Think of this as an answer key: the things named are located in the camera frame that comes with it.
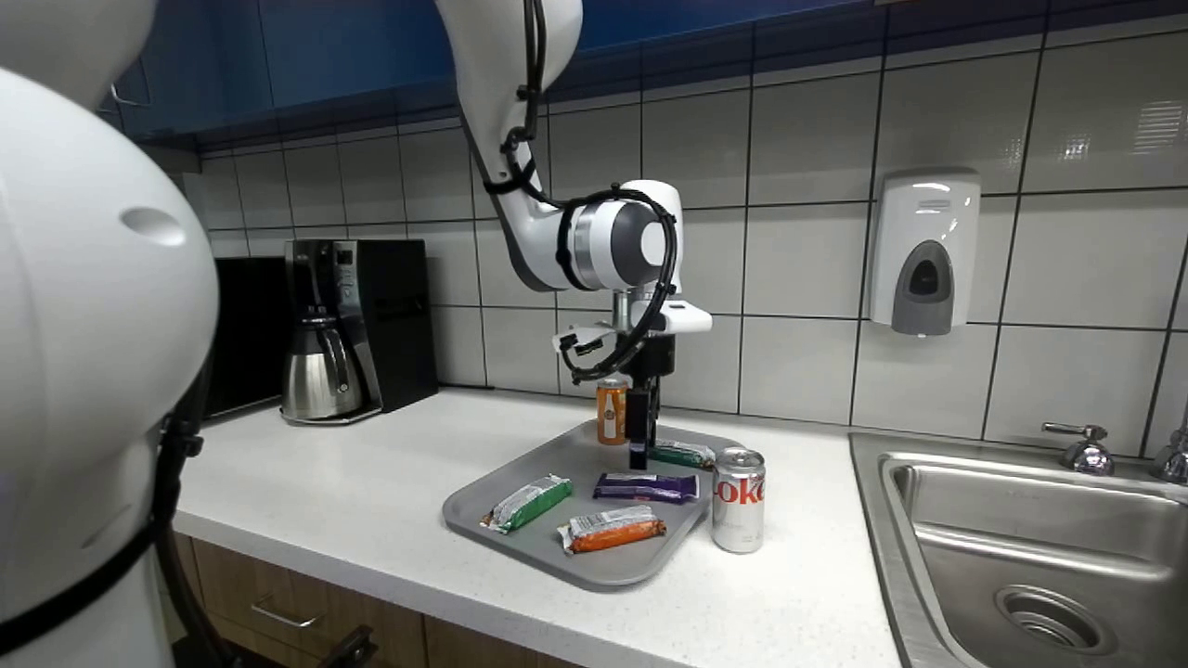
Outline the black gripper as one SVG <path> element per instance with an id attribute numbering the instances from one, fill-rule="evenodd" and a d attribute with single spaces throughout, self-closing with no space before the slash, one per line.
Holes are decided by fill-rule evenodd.
<path id="1" fill-rule="evenodd" d="M 660 379 L 677 371 L 677 341 L 646 337 L 637 354 L 628 362 L 632 389 L 628 389 L 628 469 L 646 473 L 655 453 L 655 432 L 660 412 Z"/>

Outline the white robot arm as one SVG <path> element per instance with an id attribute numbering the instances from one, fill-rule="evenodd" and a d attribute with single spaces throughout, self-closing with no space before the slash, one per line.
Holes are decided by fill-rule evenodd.
<path id="1" fill-rule="evenodd" d="M 589 193 L 543 174 L 543 112 L 584 41 L 584 0 L 433 0 L 462 122 L 499 211 L 509 263 L 535 294 L 614 294 L 606 332 L 564 332 L 577 381 L 628 379 L 628 465 L 656 446 L 660 375 L 671 368 L 684 203 L 671 183 L 616 178 Z"/>

